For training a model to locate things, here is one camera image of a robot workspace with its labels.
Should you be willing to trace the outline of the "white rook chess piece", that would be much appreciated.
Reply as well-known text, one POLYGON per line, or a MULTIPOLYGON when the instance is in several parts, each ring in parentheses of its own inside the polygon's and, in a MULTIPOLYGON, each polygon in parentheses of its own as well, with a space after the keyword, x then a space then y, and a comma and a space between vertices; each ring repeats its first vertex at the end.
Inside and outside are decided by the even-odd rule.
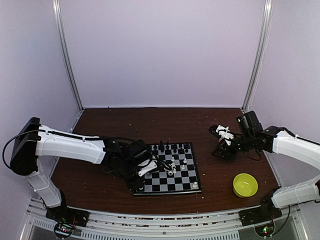
POLYGON ((194 182, 194 183, 192 184, 192 187, 193 187, 194 189, 197 189, 197 188, 198 188, 198 183, 197 183, 197 182, 194 182))

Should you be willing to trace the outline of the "black white chessboard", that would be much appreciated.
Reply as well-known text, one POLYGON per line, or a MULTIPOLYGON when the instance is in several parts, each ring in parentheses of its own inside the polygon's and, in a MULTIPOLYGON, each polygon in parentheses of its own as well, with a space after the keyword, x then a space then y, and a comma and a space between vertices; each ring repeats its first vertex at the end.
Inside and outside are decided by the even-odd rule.
POLYGON ((154 143, 149 148, 171 167, 146 173, 143 186, 134 191, 135 197, 198 194, 202 192, 197 161, 190 142, 154 143))

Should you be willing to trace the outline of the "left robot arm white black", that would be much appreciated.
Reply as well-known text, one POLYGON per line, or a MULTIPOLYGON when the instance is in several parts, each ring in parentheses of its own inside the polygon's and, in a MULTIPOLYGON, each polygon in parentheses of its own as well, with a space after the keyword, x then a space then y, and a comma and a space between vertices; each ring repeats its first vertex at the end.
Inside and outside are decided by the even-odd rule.
POLYGON ((53 156, 102 165, 122 178, 131 190, 140 188, 145 174, 160 167, 159 158, 143 140, 126 137, 85 136, 52 129, 32 117, 13 143, 11 158, 4 165, 27 179, 47 207, 61 222, 72 218, 63 192, 43 172, 39 157, 53 156))

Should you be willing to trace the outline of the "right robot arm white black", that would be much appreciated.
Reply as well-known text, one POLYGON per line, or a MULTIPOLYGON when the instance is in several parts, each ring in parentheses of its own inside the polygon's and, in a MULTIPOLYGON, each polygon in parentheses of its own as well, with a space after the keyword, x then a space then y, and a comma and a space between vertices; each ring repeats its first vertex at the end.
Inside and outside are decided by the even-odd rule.
POLYGON ((264 128, 256 113, 249 111, 236 117, 240 132, 228 126, 213 124, 208 131, 218 139, 212 156, 235 160, 238 153, 265 152, 275 159, 294 161, 287 167, 288 176, 297 175, 291 185, 272 189, 260 201, 256 210, 259 220, 268 220, 276 209, 320 201, 320 144, 314 140, 294 134, 283 126, 271 125, 264 128))

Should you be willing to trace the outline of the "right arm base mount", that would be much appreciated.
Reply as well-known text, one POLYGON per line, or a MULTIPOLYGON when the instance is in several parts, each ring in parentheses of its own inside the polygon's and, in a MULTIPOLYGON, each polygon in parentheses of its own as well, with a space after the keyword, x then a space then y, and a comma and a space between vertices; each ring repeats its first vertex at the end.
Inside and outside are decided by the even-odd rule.
POLYGON ((276 232, 275 220, 282 216, 282 211, 258 206, 241 210, 238 214, 243 227, 252 226, 258 236, 267 238, 276 232))

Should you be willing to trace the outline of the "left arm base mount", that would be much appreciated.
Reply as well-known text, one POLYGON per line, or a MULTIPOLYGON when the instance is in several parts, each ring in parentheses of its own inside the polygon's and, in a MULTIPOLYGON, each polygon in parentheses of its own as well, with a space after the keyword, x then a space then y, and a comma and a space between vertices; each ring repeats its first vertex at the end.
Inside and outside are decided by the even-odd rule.
POLYGON ((70 237, 76 227, 86 227, 90 213, 69 207, 47 208, 45 217, 56 222, 53 233, 59 239, 70 237))

